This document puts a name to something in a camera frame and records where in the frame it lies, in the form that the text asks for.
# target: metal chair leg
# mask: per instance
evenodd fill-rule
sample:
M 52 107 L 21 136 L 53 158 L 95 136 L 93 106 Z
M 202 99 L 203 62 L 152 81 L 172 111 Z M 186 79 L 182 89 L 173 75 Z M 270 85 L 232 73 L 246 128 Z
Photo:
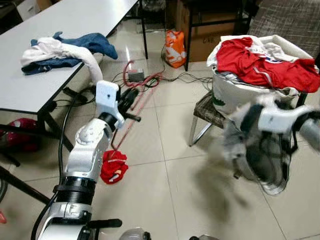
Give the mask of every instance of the metal chair leg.
M 191 125 L 191 131 L 189 136 L 188 145 L 191 147 L 192 145 L 196 144 L 200 138 L 208 131 L 208 129 L 212 126 L 212 123 L 208 123 L 200 132 L 199 134 L 194 138 L 195 130 L 197 126 L 198 117 L 193 116 L 192 125 Z

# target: electrical cord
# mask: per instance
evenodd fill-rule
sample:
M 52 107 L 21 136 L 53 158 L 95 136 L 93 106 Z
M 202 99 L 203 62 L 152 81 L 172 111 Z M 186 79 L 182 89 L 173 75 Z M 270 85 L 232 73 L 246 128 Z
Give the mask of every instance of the electrical cord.
M 61 129 L 61 135 L 60 135 L 60 140 L 59 140 L 59 148 L 58 148 L 58 162 L 59 162 L 59 185 L 62 184 L 63 179 L 64 179 L 64 164 L 63 164 L 63 155 L 62 155 L 62 149 L 63 149 L 63 144 L 64 144 L 64 135 L 65 135 L 65 129 L 66 129 L 66 125 L 68 122 L 68 118 L 71 112 L 72 107 L 74 106 L 77 97 L 80 96 L 83 92 L 90 90 L 91 87 L 87 87 L 82 89 L 80 92 L 77 93 L 77 95 L 75 95 L 70 103 L 70 105 L 68 106 L 68 110 L 64 116 L 64 120 L 63 120 L 63 125 L 62 125 L 62 129 Z M 58 195 L 58 191 L 56 191 L 54 193 L 54 195 L 51 197 L 50 201 L 48 202 L 47 205 L 44 206 L 44 208 L 42 209 L 41 213 L 39 214 L 39 216 L 37 217 L 33 228 L 32 228 L 32 232 L 31 232 L 31 240 L 36 240 L 36 234 L 37 234 L 37 230 L 39 227 L 39 224 L 42 220 L 42 218 L 44 217 L 44 215 L 46 214 L 46 212 L 48 211 L 49 207 L 52 205 L 52 203 L 55 201 L 55 199 L 57 198 Z

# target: cardboard box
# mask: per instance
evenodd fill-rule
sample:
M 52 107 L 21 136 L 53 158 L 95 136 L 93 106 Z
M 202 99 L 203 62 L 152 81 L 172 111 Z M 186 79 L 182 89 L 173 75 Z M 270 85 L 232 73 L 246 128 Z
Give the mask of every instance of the cardboard box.
M 184 33 L 184 46 L 187 49 L 189 34 L 189 9 L 178 0 L 176 14 L 176 30 Z M 201 15 L 202 22 L 230 20 L 236 18 L 235 12 L 206 12 Z M 197 23 L 198 15 L 193 16 Z M 190 62 L 206 61 L 214 47 L 220 42 L 220 36 L 232 35 L 234 23 L 193 27 L 191 32 Z

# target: red shirt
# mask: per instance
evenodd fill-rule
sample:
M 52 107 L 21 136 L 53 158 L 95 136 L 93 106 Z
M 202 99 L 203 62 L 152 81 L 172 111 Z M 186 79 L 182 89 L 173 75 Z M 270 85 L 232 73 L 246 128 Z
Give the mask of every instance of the red shirt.
M 252 43 L 250 37 L 224 41 L 216 54 L 218 72 L 232 72 L 244 82 L 256 86 L 293 87 L 306 93 L 318 90 L 320 75 L 315 70 L 314 59 L 274 61 L 250 52 Z

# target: white table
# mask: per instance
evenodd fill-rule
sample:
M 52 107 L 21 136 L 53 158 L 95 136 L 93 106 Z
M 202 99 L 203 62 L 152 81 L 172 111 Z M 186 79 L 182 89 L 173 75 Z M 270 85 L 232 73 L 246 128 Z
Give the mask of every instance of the white table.
M 52 37 L 58 31 L 63 32 L 63 38 L 78 38 L 88 33 L 107 36 L 137 2 L 62 0 L 0 35 L 0 110 L 35 114 L 41 135 L 57 138 L 61 129 L 46 108 L 82 64 L 24 75 L 20 59 L 30 47 L 30 40 Z M 45 130 L 45 122 L 54 134 Z M 40 133 L 3 124 L 0 124 L 0 129 L 26 134 Z M 69 150 L 73 148 L 67 138 L 65 146 Z

